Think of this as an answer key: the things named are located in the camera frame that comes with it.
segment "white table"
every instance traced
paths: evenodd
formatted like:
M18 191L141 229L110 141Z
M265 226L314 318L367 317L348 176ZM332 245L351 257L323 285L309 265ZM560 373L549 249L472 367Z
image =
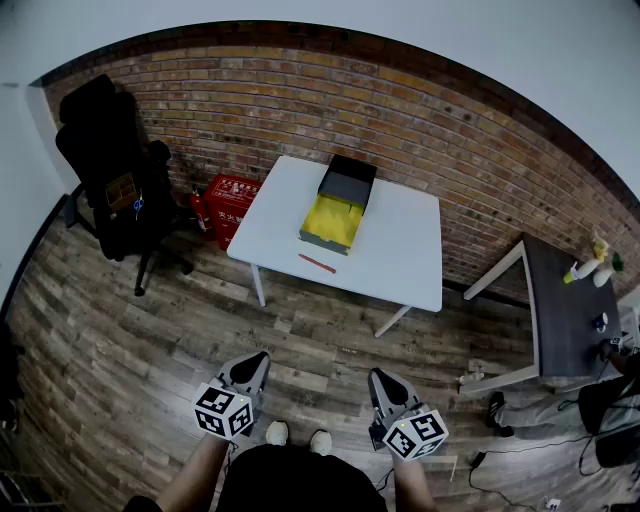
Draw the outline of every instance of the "white table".
M251 264L262 306L259 267L404 304L380 336L412 307L442 308L440 210L432 195L376 179L348 256L303 242L302 223L327 165L281 156L233 237L227 254ZM335 269L331 273L299 255Z

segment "human arm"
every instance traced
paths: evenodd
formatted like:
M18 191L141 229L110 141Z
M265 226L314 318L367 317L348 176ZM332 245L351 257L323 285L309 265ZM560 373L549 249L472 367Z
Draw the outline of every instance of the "human arm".
M396 483L396 510L398 512L437 512L427 476L419 460L405 461L395 453L393 472Z
M156 499L162 512L209 510L228 447L228 441L206 434L187 463Z

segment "hand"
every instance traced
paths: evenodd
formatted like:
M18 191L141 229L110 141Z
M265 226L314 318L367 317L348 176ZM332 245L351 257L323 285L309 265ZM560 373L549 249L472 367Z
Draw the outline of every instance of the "hand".
M600 352L600 361L607 361L613 352L613 347L611 343L609 343L609 340L602 340L598 345L598 351Z

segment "red marker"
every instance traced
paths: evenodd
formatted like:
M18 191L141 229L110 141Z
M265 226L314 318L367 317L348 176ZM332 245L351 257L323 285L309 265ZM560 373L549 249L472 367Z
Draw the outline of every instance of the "red marker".
M328 270L332 274L336 273L335 268L331 268L329 265L323 265L319 261L316 261L313 258L309 258L309 256L305 256L304 254L300 254L300 253L298 253L298 256L300 256L303 260L307 260L308 262L313 263L314 265L318 265L319 267L322 267L323 269Z

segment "white sneaker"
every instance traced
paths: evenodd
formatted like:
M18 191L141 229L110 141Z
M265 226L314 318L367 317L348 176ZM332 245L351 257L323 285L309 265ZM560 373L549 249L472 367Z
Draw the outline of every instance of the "white sneaker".
M267 429L267 444L284 446L289 439L289 427L284 421L274 421Z
M320 455L329 455L331 451L331 434L326 430L318 430L311 438L310 450Z

